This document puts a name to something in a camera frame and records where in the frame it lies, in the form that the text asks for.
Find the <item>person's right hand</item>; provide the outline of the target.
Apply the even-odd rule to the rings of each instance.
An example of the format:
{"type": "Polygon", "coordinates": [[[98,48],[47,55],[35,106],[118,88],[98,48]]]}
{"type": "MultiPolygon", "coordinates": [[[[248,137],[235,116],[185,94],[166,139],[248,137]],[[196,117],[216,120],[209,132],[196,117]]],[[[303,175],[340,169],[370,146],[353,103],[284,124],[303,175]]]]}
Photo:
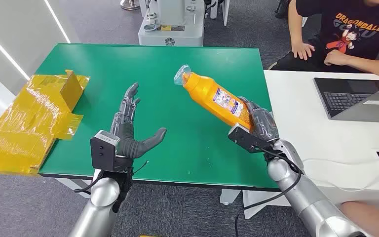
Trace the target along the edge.
{"type": "Polygon", "coordinates": [[[307,60],[312,56],[312,53],[315,51],[315,47],[308,43],[303,43],[302,41],[294,41],[291,43],[292,52],[294,58],[299,58],[302,60],[307,60]]]}

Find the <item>person's left hand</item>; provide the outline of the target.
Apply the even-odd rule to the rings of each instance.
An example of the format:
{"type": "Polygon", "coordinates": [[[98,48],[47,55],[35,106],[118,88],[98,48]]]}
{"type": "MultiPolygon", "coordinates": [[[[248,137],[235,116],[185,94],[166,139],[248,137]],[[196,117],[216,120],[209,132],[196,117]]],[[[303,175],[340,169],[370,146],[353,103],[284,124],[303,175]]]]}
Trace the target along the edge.
{"type": "Polygon", "coordinates": [[[326,66],[348,66],[350,59],[350,55],[344,54],[338,50],[331,50],[329,53],[327,53],[324,59],[324,64],[326,66]]]}

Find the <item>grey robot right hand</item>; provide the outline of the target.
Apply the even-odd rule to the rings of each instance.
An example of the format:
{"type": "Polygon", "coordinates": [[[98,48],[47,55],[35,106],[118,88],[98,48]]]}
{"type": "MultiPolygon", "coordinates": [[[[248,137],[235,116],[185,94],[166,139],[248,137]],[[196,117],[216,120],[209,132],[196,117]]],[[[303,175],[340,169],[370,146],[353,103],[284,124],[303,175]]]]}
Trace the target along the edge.
{"type": "Polygon", "coordinates": [[[238,98],[247,106],[250,121],[253,126],[252,134],[266,142],[279,139],[279,133],[273,113],[260,107],[258,104],[246,99],[245,97],[238,96],[238,98]]]}

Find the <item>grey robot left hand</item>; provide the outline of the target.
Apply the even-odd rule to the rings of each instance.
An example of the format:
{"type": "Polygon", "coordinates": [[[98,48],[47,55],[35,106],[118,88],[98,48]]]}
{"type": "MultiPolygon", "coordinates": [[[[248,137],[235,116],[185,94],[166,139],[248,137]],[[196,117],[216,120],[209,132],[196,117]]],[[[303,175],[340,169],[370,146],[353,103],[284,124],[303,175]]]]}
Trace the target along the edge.
{"type": "Polygon", "coordinates": [[[154,136],[143,141],[137,141],[134,137],[134,118],[137,104],[140,98],[134,98],[138,92],[139,83],[133,83],[125,92],[119,105],[119,110],[114,114],[111,124],[111,134],[120,138],[118,155],[136,159],[160,144],[167,132],[167,129],[160,128],[154,136]]]}

